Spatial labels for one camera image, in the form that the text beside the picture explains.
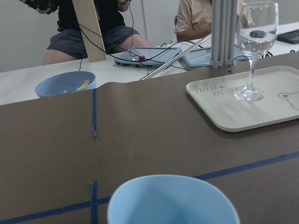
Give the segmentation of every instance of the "wine glass stem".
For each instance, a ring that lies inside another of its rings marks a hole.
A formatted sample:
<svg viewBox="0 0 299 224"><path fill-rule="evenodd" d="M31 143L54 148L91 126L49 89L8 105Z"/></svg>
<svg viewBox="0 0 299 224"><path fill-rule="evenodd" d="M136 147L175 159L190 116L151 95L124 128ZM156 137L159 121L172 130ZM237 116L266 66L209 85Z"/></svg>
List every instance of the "wine glass stem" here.
<svg viewBox="0 0 299 224"><path fill-rule="evenodd" d="M254 71L255 71L255 66L257 63L258 59L249 59L249 64L250 64L250 71L249 71L249 80L246 85L246 89L248 90L253 90L253 76L254 76Z"/></svg>

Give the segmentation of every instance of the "black mouse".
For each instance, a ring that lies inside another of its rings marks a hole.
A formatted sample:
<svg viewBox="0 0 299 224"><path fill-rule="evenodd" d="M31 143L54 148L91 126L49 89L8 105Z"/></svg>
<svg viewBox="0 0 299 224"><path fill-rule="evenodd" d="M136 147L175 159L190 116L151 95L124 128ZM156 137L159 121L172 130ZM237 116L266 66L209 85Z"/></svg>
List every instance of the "black mouse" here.
<svg viewBox="0 0 299 224"><path fill-rule="evenodd" d="M266 32L265 31L261 31L261 30L254 30L250 32L250 36L251 37L256 37L256 38L263 38L266 36Z"/></svg>

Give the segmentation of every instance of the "clear glass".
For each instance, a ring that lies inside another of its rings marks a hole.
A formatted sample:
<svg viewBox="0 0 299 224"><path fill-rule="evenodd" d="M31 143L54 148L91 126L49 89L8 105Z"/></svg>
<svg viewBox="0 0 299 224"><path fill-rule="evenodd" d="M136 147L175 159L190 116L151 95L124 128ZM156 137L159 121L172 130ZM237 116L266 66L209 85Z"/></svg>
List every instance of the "clear glass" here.
<svg viewBox="0 0 299 224"><path fill-rule="evenodd" d="M271 49L278 31L278 4L256 2L243 4L239 15L236 41L250 63L246 86L234 89L234 96L242 100L261 100L265 93L253 86L255 65L258 59Z"/></svg>

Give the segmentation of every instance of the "black keyboard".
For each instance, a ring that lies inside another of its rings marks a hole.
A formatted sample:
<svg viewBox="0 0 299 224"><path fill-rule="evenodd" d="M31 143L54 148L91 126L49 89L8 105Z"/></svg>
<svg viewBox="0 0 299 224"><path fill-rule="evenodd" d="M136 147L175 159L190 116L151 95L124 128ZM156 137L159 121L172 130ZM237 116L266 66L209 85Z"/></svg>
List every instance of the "black keyboard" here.
<svg viewBox="0 0 299 224"><path fill-rule="evenodd" d="M299 43L299 29L284 34L278 34L277 40L291 44Z"/></svg>

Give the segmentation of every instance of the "wine glass base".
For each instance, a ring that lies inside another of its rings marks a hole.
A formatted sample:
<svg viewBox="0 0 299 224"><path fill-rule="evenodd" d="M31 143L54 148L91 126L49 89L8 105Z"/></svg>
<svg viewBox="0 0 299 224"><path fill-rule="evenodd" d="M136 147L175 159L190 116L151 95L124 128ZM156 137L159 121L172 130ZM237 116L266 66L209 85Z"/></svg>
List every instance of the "wine glass base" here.
<svg viewBox="0 0 299 224"><path fill-rule="evenodd" d="M248 101L261 100L265 95L265 93L261 89L258 88L247 89L246 86L240 86L238 88L235 88L233 93L237 99L248 100Z"/></svg>

